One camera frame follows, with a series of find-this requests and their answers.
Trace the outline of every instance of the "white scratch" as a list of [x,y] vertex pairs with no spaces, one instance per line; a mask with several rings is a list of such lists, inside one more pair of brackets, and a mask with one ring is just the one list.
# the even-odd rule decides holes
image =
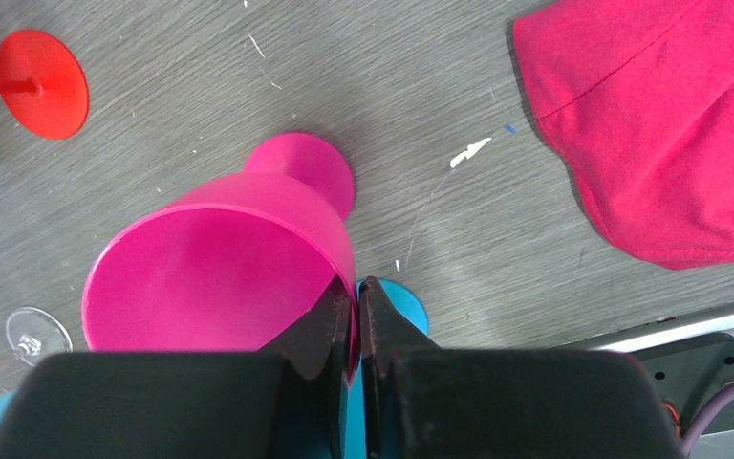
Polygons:
[[266,71],[265,71],[265,70],[263,70],[263,67],[260,67],[260,66],[258,65],[258,66],[257,66],[257,68],[258,68],[258,69],[260,69],[260,72],[261,72],[261,73],[263,74],[263,77],[266,77],[266,79],[267,79],[267,80],[269,81],[269,83],[271,83],[271,86],[273,86],[273,87],[275,87],[275,88],[279,89],[280,91],[282,91],[282,90],[283,90],[283,87],[282,87],[282,86],[280,86],[279,84],[277,84],[277,83],[275,83],[275,82],[271,81],[271,78],[269,78],[269,76],[268,76],[268,75],[266,75]]
[[418,221],[421,219],[421,216],[423,215],[423,210],[426,209],[426,205],[429,204],[429,201],[432,200],[432,197],[435,195],[435,193],[438,192],[438,190],[443,186],[445,183],[445,180],[454,172],[455,169],[451,169],[448,172],[443,175],[443,178],[438,183],[437,186],[435,186],[435,189],[432,190],[432,193],[429,194],[429,197],[426,198],[426,201],[423,202],[423,206],[421,206],[421,210],[418,212],[418,218],[415,219],[415,222],[412,224],[412,228],[409,229],[409,250],[406,252],[406,260],[403,262],[403,268],[406,269],[406,267],[409,265],[409,257],[412,255],[412,245],[415,244],[415,238],[413,237],[413,233],[415,232],[415,227],[418,225]]
[[457,167],[457,164],[459,164],[463,160],[470,160],[471,157],[473,157],[474,155],[477,154],[478,151],[480,151],[480,148],[486,146],[486,143],[491,142],[491,139],[492,139],[491,137],[488,137],[488,138],[482,139],[479,142],[472,143],[465,149],[463,153],[452,158],[448,165],[450,165],[451,168],[453,169]]
[[251,43],[252,43],[252,44],[254,45],[254,48],[255,48],[255,49],[257,50],[257,52],[258,52],[258,53],[260,53],[260,55],[261,55],[261,56],[262,56],[262,57],[263,57],[263,58],[265,59],[265,58],[266,58],[266,55],[264,55],[264,54],[263,54],[263,52],[262,52],[262,51],[260,51],[260,47],[259,47],[259,46],[257,46],[257,42],[256,42],[256,41],[254,41],[254,37],[253,37],[253,36],[251,36],[251,33],[250,33],[250,34],[248,35],[248,39],[249,39],[249,40],[251,40]]

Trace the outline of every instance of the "red cloth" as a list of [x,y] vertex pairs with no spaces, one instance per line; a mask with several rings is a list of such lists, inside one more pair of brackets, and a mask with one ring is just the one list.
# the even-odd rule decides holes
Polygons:
[[734,0],[561,0],[513,38],[601,234],[673,270],[734,262]]

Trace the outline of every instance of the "table surface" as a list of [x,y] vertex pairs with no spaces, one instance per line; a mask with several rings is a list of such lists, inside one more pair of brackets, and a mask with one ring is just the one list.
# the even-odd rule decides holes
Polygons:
[[63,142],[0,99],[0,394],[27,371],[5,340],[12,310],[52,313],[86,350],[80,295],[105,244],[285,131],[347,158],[359,276],[414,291],[441,345],[551,346],[734,300],[734,265],[669,272],[590,225],[534,131],[511,45],[512,22],[547,3],[0,0],[0,42],[56,35],[92,95]]

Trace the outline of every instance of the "pink cup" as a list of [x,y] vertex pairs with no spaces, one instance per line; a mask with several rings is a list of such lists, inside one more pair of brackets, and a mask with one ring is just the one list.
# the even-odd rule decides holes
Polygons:
[[338,275],[355,304],[344,227],[353,174],[328,143],[283,134],[243,172],[199,186],[115,237],[83,292],[98,351],[255,350]]

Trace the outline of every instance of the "wood grain surface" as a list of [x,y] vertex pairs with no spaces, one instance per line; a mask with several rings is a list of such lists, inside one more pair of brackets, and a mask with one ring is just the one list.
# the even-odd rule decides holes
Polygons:
[[[86,350],[80,295],[105,244],[292,130],[345,155],[359,275],[414,291],[441,345],[550,346],[734,300],[734,265],[669,272],[590,225],[517,79],[512,22],[546,3],[0,0],[0,42],[56,35],[92,94],[63,142],[0,99],[0,394],[27,371],[9,358],[13,309],[52,313]],[[449,160],[485,137],[428,202],[397,272]]]

